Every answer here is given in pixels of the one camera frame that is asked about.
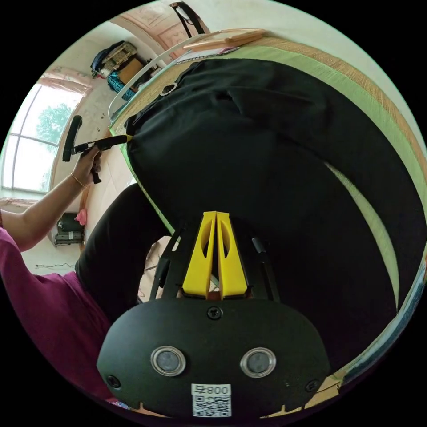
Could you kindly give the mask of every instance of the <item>bed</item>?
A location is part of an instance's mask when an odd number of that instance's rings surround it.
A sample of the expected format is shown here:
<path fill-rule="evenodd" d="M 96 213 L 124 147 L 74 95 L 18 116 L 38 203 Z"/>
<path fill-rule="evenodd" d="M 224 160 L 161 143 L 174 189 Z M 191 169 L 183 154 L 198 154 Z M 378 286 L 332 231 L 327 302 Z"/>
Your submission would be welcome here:
<path fill-rule="evenodd" d="M 350 99 L 376 124 L 402 159 L 416 187 L 423 206 L 425 218 L 427 219 L 427 162 L 421 150 L 420 143 L 415 138 L 410 126 L 397 107 L 376 84 L 359 70 L 341 59 L 333 57 L 316 48 L 270 36 L 263 37 L 234 52 L 215 58 L 221 60 L 227 60 L 229 58 L 261 59 L 286 64 L 324 81 Z M 109 114 L 112 119 L 110 126 L 112 135 L 124 134 L 124 125 L 129 117 L 133 116 L 156 99 L 165 86 L 173 83 L 193 62 L 200 60 L 201 59 L 180 64 L 177 64 L 179 59 L 175 60 L 147 82 L 117 114 L 114 116 L 113 114 Z M 117 99 L 110 106 L 110 112 L 115 110 L 116 105 Z M 122 146 L 122 153 L 132 171 L 125 146 Z M 143 183 L 139 182 L 133 171 L 132 173 L 142 191 L 148 196 L 144 190 Z M 364 215 L 380 249 L 381 255 L 383 256 L 384 263 L 391 278 L 394 293 L 397 295 L 399 293 L 397 262 L 393 246 L 381 219 L 376 215 L 363 195 L 360 194 L 344 176 L 340 176 L 338 172 L 336 176 L 349 191 Z M 173 228 L 167 223 L 166 218 L 163 218 L 163 221 L 168 226 L 169 230 L 173 231 Z M 420 259 L 419 270 L 416 277 L 414 277 L 412 288 L 406 295 L 406 299 L 395 319 L 393 319 L 377 340 L 362 354 L 348 365 L 342 367 L 338 372 L 328 377 L 319 392 L 305 408 L 309 408 L 336 396 L 342 385 L 350 382 L 353 378 L 369 369 L 395 342 L 398 335 L 409 321 L 421 297 L 426 276 L 426 255 L 427 245 L 424 247 L 422 259 Z M 270 416 L 282 415 L 285 413 L 283 409 L 281 412 Z"/>

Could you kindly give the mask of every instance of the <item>leg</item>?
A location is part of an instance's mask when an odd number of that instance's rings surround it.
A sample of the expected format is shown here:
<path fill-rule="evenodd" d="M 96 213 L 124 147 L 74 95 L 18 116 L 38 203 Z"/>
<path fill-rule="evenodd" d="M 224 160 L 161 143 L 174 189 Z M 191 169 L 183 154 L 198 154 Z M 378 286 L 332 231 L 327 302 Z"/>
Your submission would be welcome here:
<path fill-rule="evenodd" d="M 138 184 L 126 188 L 99 220 L 76 273 L 111 322 L 136 305 L 147 254 L 166 235 Z"/>

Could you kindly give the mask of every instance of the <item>magenta shirt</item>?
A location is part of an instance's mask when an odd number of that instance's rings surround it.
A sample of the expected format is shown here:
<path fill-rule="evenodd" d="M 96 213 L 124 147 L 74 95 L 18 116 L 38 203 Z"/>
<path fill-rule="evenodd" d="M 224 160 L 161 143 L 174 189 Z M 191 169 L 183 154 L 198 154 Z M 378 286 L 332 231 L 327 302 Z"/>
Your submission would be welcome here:
<path fill-rule="evenodd" d="M 16 315 L 42 355 L 69 382 L 114 401 L 96 366 L 111 324 L 77 275 L 31 274 L 3 228 L 0 274 Z"/>

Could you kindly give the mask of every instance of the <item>gold bracelet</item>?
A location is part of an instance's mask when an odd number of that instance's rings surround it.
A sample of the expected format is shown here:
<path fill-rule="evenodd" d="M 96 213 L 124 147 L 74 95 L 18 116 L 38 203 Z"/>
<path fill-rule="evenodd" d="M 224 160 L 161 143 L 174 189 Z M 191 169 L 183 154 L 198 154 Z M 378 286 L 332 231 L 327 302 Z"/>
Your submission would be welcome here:
<path fill-rule="evenodd" d="M 76 176 L 71 172 L 71 176 L 84 188 L 86 189 L 86 186 L 82 184 L 82 182 L 76 178 Z"/>

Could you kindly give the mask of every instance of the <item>person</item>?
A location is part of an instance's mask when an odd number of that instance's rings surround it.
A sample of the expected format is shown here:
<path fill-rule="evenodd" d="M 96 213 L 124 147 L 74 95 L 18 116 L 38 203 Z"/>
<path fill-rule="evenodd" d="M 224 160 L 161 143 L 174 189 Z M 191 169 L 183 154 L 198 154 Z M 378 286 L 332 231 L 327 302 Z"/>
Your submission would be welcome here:
<path fill-rule="evenodd" d="M 169 235 L 137 184 L 127 187 L 99 220 L 78 259 L 63 276 L 31 274 L 21 252 L 54 227 L 101 170 L 97 147 L 70 176 L 23 213 L 0 211 L 0 275 L 22 326 L 51 365 L 88 394 L 118 404 L 102 380 L 97 358 L 112 323 L 138 304 L 145 260 Z"/>

